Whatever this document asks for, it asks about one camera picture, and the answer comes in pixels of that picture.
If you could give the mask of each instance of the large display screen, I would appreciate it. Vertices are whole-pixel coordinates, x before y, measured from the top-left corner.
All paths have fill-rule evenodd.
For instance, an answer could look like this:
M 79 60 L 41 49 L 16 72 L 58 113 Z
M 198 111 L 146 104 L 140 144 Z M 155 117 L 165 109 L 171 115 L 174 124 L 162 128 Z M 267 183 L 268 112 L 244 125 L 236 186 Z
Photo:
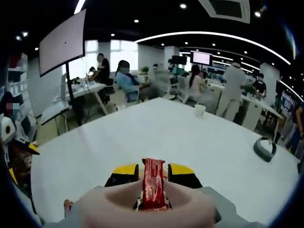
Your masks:
M 192 51 L 190 61 L 191 61 L 191 63 L 212 66 L 212 55 L 209 53 Z
M 39 45 L 40 76 L 85 55 L 83 40 L 86 10 L 51 31 Z

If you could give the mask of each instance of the paper cup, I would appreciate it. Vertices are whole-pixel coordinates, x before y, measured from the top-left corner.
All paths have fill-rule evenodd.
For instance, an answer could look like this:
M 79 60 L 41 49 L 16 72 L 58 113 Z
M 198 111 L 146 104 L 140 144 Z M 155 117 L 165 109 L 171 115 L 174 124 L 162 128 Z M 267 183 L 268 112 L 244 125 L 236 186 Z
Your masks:
M 202 118 L 204 115 L 204 112 L 206 110 L 206 107 L 200 104 L 196 104 L 194 106 L 194 114 L 197 118 Z

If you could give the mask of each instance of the black hair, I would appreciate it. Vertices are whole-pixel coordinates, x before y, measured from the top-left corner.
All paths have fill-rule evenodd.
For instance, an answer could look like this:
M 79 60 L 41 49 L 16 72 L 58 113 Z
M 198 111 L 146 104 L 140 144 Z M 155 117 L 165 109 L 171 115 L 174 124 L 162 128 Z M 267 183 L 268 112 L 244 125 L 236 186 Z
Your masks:
M 7 117 L 8 113 L 7 113 L 7 108 L 6 108 L 6 104 L 9 102 L 14 102 L 14 97 L 11 94 L 11 92 L 5 92 L 3 94 L 3 97 L 0 101 L 0 114 L 4 114 L 4 116 Z
M 200 68 L 198 65 L 193 65 L 192 68 L 191 68 L 191 78 L 190 78 L 190 81 L 189 81 L 189 88 L 191 88 L 192 84 L 193 84 L 193 80 L 194 80 L 194 77 L 195 75 L 198 75 L 200 73 Z
M 121 68 L 121 66 L 122 66 L 123 63 L 128 63 L 129 64 L 129 62 L 127 62 L 125 60 L 120 60 L 119 63 L 118 63 L 115 75 L 117 74 L 117 72 L 119 71 L 119 69 Z

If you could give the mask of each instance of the stand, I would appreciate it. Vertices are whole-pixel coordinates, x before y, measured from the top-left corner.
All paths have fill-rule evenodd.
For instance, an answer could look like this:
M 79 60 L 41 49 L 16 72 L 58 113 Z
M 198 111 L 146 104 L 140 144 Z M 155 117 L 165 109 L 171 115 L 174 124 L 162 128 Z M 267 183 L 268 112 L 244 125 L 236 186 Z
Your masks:
M 81 117 L 79 116 L 79 112 L 77 111 L 77 106 L 75 104 L 74 94 L 73 94 L 73 90 L 72 90 L 72 84 L 71 84 L 71 80 L 70 80 L 70 70 L 69 70 L 68 63 L 66 63 L 66 79 L 67 79 L 67 87 L 68 87 L 68 92 L 70 94 L 72 109 L 75 113 L 75 117 L 76 117 L 76 121 L 78 123 L 78 126 L 81 126 L 82 125 L 81 124 Z

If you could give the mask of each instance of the ceiling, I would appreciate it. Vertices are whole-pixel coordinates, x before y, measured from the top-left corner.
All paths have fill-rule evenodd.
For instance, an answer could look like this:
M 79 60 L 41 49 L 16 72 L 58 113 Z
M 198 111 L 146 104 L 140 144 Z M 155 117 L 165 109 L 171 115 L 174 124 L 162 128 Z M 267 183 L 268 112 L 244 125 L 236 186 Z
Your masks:
M 85 20 L 85 39 L 109 41 L 115 39 L 138 40 L 154 35 L 182 31 L 208 31 L 225 33 L 260 43 L 284 58 L 291 65 L 274 54 L 253 44 L 227 37 L 214 35 L 176 35 L 151 39 L 141 44 L 162 47 L 177 46 L 181 51 L 199 49 L 217 55 L 240 60 L 259 67 L 260 63 L 274 63 L 283 76 L 283 81 L 304 95 L 304 73 L 302 54 L 304 33 L 299 25 L 301 7 L 295 0 L 249 0 L 250 24 L 211 18 L 199 0 L 86 0 L 82 9 L 87 9 Z M 7 19 L 8 37 L 13 50 L 22 50 L 30 57 L 37 56 L 34 48 L 61 22 L 74 14 L 78 0 L 13 0 L 10 1 L 10 14 Z M 180 4 L 187 5 L 182 9 Z M 260 18 L 254 12 L 266 6 Z M 285 27 L 292 32 L 297 46 L 294 59 L 291 42 Z M 22 31 L 28 32 L 23 41 L 14 38 Z

